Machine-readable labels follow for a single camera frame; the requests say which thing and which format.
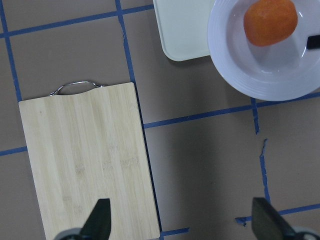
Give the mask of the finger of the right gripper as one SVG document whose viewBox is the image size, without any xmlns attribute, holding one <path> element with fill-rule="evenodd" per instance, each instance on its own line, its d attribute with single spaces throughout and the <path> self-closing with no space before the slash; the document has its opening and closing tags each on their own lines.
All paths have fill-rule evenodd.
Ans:
<svg viewBox="0 0 320 240">
<path fill-rule="evenodd" d="M 320 35 L 311 35 L 307 38 L 306 48 L 316 50 L 320 48 Z"/>
</svg>

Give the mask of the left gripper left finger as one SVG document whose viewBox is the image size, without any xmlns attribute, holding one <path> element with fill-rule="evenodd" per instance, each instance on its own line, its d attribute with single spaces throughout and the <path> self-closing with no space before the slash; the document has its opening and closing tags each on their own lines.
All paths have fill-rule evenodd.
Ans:
<svg viewBox="0 0 320 240">
<path fill-rule="evenodd" d="M 81 240 L 108 240 L 111 234 L 111 202 L 101 198 L 79 232 Z"/>
</svg>

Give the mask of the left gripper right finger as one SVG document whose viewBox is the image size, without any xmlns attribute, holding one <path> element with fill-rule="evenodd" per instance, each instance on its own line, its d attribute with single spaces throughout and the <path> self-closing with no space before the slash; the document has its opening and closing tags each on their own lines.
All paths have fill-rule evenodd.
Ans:
<svg viewBox="0 0 320 240">
<path fill-rule="evenodd" d="M 295 230 L 263 197 L 252 199 L 251 228 L 257 240 L 294 240 Z"/>
</svg>

